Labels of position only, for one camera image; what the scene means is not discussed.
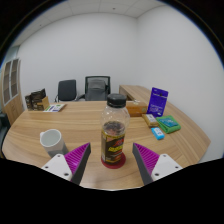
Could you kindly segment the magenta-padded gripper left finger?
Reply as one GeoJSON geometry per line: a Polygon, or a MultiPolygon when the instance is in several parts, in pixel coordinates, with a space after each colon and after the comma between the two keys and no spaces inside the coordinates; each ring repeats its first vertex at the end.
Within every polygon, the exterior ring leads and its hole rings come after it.
{"type": "Polygon", "coordinates": [[[66,155],[56,154],[42,169],[65,180],[79,184],[91,154],[91,144],[86,143],[73,149],[66,155]]]}

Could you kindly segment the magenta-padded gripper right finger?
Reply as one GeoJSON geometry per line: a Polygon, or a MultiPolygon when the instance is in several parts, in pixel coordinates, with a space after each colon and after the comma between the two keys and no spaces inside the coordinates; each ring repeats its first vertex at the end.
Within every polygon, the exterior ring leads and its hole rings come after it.
{"type": "Polygon", "coordinates": [[[145,185],[182,169],[168,154],[157,154],[140,144],[134,143],[132,152],[145,185]]]}

